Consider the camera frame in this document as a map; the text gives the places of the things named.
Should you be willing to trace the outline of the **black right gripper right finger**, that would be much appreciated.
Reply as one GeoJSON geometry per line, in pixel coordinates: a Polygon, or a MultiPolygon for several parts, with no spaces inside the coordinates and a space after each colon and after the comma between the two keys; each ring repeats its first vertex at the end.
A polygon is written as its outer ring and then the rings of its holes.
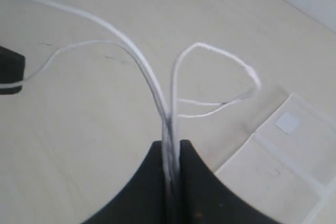
{"type": "Polygon", "coordinates": [[[189,140],[180,141],[182,223],[278,223],[226,187],[189,140]]]}

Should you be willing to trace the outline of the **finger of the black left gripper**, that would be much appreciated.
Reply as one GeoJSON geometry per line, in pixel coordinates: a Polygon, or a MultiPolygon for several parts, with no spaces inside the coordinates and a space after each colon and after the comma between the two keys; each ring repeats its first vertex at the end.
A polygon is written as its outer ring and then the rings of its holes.
{"type": "Polygon", "coordinates": [[[25,71],[25,57],[1,46],[1,84],[22,81],[25,71]]]}

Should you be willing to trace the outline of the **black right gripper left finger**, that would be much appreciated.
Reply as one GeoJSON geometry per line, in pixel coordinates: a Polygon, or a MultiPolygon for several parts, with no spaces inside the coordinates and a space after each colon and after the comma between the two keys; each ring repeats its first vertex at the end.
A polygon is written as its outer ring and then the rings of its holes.
{"type": "Polygon", "coordinates": [[[152,143],[123,189],[84,223],[166,223],[160,141],[152,143]]]}

